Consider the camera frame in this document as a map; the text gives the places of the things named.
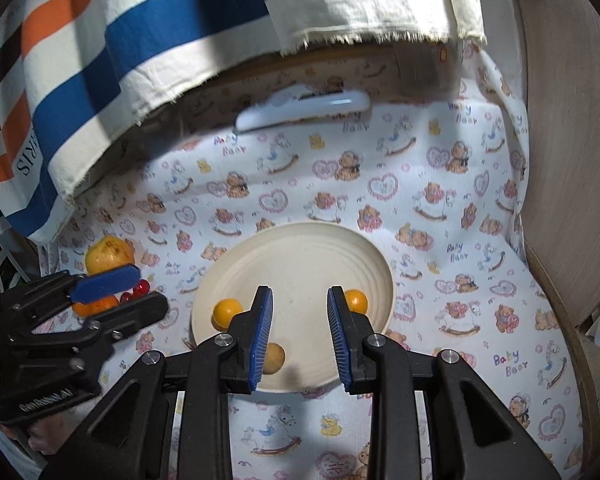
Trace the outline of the left hand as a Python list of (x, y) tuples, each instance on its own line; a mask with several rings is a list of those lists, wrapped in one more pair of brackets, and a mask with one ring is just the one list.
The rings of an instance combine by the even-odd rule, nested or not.
[[(27, 430), (30, 449), (43, 455), (55, 454), (83, 419), (82, 413), (69, 410), (38, 420)], [(0, 450), (5, 456), (22, 454), (15, 431), (1, 424)]]

